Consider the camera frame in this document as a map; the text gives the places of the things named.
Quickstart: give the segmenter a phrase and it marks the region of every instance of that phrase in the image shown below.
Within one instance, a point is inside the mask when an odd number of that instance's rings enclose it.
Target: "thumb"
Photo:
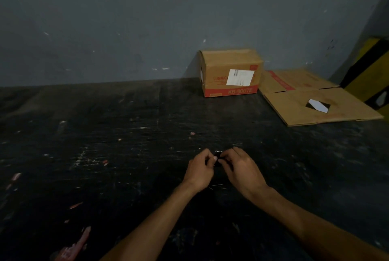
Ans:
[[[207,167],[213,168],[217,161],[217,156],[210,157],[207,162]]]
[[[231,181],[233,176],[234,176],[234,173],[232,172],[230,166],[227,164],[226,160],[223,160],[223,159],[219,159],[219,163],[221,163],[224,171],[226,172],[226,174],[228,176],[228,179]]]

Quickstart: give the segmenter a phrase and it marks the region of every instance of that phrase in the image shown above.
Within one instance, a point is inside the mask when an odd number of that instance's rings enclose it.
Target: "red band on box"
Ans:
[[[269,71],[270,75],[273,77],[275,81],[277,81],[282,87],[284,87],[286,90],[295,90],[292,86],[290,86],[288,83],[285,83],[279,76],[275,74],[272,70]]]
[[[258,85],[239,87],[232,89],[205,89],[205,97],[216,97],[216,96],[228,96],[228,95],[240,95],[240,94],[252,94],[258,91]]]

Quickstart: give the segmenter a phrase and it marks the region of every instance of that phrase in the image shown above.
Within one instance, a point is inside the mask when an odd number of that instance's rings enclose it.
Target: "forearm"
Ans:
[[[101,261],[156,260],[182,210],[194,195],[195,192],[190,186],[179,185],[157,210]]]
[[[388,260],[385,252],[291,203],[270,188],[252,202],[284,224],[318,260]]]

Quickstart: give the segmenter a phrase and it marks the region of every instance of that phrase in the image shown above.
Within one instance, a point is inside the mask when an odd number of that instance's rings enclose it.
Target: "scratched black surface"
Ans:
[[[384,121],[288,128],[260,94],[204,98],[196,79],[3,88],[0,114],[1,260],[49,260],[87,226],[77,260],[97,260],[166,199],[200,149],[231,146],[286,198],[388,251]],[[219,184],[187,206],[160,259],[310,259],[221,169]]]

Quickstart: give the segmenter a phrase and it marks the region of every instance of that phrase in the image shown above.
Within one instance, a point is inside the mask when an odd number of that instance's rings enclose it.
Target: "cardboard box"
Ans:
[[[383,118],[343,88],[303,69],[265,71],[260,91],[288,126]]]
[[[256,93],[263,60],[255,50],[199,51],[205,97]]]

